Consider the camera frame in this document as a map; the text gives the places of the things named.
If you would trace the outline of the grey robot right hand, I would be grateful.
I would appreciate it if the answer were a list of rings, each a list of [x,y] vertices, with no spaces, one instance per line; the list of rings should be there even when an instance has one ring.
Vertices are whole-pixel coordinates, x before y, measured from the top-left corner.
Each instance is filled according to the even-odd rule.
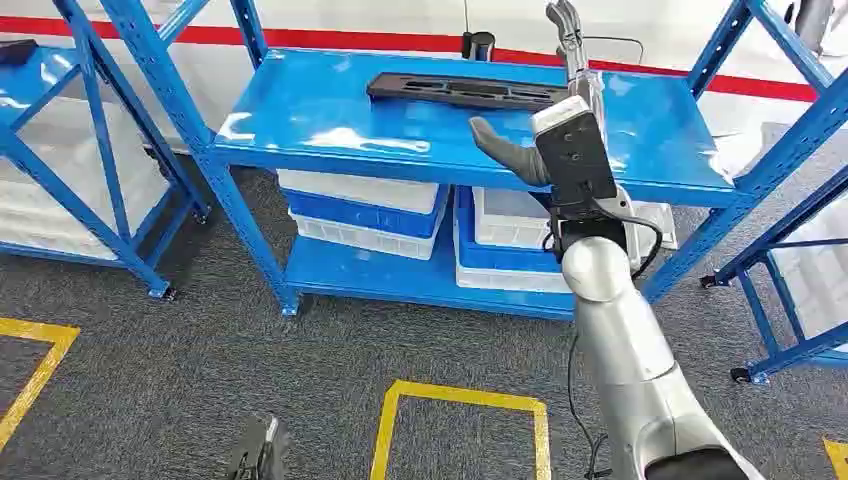
[[[568,96],[531,117],[534,145],[498,136],[481,117],[469,120],[477,147],[531,186],[587,185],[602,198],[614,194],[606,146],[603,85],[588,67],[581,21],[569,1],[552,1],[546,15],[558,28]]]

